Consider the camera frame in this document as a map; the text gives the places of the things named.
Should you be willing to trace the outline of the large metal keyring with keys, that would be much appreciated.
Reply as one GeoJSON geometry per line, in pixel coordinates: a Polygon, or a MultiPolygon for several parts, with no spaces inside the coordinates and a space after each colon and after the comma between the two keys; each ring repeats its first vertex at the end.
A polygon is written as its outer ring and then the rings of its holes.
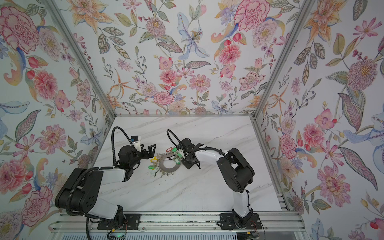
{"type": "Polygon", "coordinates": [[[182,164],[182,160],[177,157],[177,148],[168,148],[164,153],[156,154],[150,159],[148,169],[151,175],[156,176],[169,176],[174,174],[182,164]]]}

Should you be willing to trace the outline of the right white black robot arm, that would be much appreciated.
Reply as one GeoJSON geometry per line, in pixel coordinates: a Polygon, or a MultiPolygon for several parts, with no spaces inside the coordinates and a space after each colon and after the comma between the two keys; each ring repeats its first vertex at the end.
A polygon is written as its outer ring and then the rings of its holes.
{"type": "Polygon", "coordinates": [[[185,138],[175,145],[173,151],[183,156],[181,162],[187,169],[194,165],[200,168],[201,161],[216,161],[234,197],[232,213],[220,214],[219,225],[223,230],[259,228],[260,219],[253,213],[250,191],[247,190],[247,186],[253,182],[255,171],[238,149],[223,151],[203,144],[194,145],[190,139],[185,138]]]}

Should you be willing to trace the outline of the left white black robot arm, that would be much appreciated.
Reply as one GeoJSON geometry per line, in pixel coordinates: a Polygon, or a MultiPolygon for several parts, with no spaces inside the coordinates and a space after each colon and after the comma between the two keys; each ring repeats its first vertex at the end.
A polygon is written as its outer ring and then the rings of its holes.
{"type": "Polygon", "coordinates": [[[124,146],[119,151],[119,160],[111,167],[76,168],[65,182],[55,199],[55,206],[70,216],[85,216],[98,219],[110,228],[123,226],[128,217],[123,207],[99,197],[101,186],[127,182],[141,160],[155,156],[156,145],[147,149],[140,145],[124,146]]]}

